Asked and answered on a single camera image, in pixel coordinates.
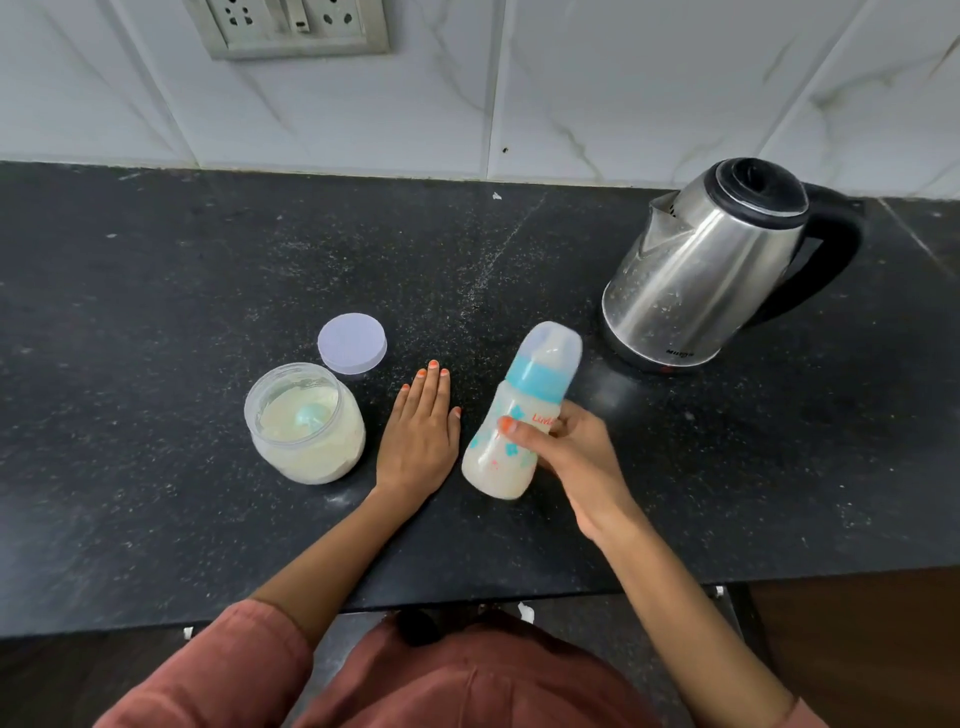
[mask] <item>power socket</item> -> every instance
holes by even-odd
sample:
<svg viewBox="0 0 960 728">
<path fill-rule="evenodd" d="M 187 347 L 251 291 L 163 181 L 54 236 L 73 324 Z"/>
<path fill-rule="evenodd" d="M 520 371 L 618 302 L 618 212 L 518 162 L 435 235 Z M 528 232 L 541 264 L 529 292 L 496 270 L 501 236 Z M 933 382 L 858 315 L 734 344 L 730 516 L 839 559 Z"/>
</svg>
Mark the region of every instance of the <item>power socket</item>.
<svg viewBox="0 0 960 728">
<path fill-rule="evenodd" d="M 385 53 L 383 0 L 183 0 L 211 58 Z"/>
</svg>

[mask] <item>open jar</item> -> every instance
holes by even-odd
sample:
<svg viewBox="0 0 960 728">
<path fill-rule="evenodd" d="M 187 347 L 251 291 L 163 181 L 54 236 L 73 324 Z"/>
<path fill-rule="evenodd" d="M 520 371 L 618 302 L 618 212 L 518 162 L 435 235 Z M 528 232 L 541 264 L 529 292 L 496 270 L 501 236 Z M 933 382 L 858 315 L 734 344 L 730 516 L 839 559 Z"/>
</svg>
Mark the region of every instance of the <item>open jar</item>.
<svg viewBox="0 0 960 728">
<path fill-rule="evenodd" d="M 285 364 L 262 376 L 247 394 L 244 417 L 263 458 L 305 485 L 346 475 L 367 439 L 353 394 L 317 364 Z"/>
</svg>

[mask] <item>orange fingernail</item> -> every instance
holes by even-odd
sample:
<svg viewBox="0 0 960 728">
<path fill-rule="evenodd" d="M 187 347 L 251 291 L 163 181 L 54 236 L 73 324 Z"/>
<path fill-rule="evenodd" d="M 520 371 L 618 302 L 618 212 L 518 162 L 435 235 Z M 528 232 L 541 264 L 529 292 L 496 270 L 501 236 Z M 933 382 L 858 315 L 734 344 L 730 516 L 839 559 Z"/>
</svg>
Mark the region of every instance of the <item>orange fingernail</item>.
<svg viewBox="0 0 960 728">
<path fill-rule="evenodd" d="M 497 420 L 496 424 L 499 430 L 505 435 L 509 435 L 516 430 L 516 420 L 506 415 Z"/>
</svg>

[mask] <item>outlet frame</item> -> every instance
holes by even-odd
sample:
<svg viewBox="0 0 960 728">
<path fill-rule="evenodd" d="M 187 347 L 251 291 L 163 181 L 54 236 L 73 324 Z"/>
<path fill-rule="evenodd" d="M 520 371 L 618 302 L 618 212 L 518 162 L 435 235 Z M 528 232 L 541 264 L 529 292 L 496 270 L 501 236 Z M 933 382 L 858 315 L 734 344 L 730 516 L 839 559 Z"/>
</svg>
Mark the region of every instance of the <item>outlet frame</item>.
<svg viewBox="0 0 960 728">
<path fill-rule="evenodd" d="M 390 52 L 383 0 L 346 0 L 356 7 L 356 22 L 363 29 L 359 35 L 326 35 L 323 14 L 316 13 L 330 0 L 303 0 L 311 12 L 310 33 L 290 27 L 283 0 L 239 0 L 238 6 L 257 6 L 257 18 L 269 18 L 272 27 L 262 38 L 229 40 L 217 22 L 212 4 L 228 0 L 183 0 L 193 19 L 204 47 L 218 61 L 243 61 L 271 58 L 304 58 L 311 56 L 344 56 Z"/>
</svg>

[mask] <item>black handle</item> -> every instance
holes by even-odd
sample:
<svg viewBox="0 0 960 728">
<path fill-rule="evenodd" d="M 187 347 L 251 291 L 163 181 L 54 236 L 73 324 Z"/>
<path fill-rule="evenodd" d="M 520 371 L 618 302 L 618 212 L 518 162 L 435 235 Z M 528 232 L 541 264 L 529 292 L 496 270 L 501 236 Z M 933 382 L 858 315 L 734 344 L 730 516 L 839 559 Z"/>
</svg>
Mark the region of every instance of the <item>black handle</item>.
<svg viewBox="0 0 960 728">
<path fill-rule="evenodd" d="M 823 240 L 806 265 L 774 288 L 746 326 L 762 324 L 780 316 L 821 291 L 850 265 L 866 229 L 863 202 L 819 184 L 804 183 L 810 200 L 810 220 L 804 237 Z"/>
</svg>

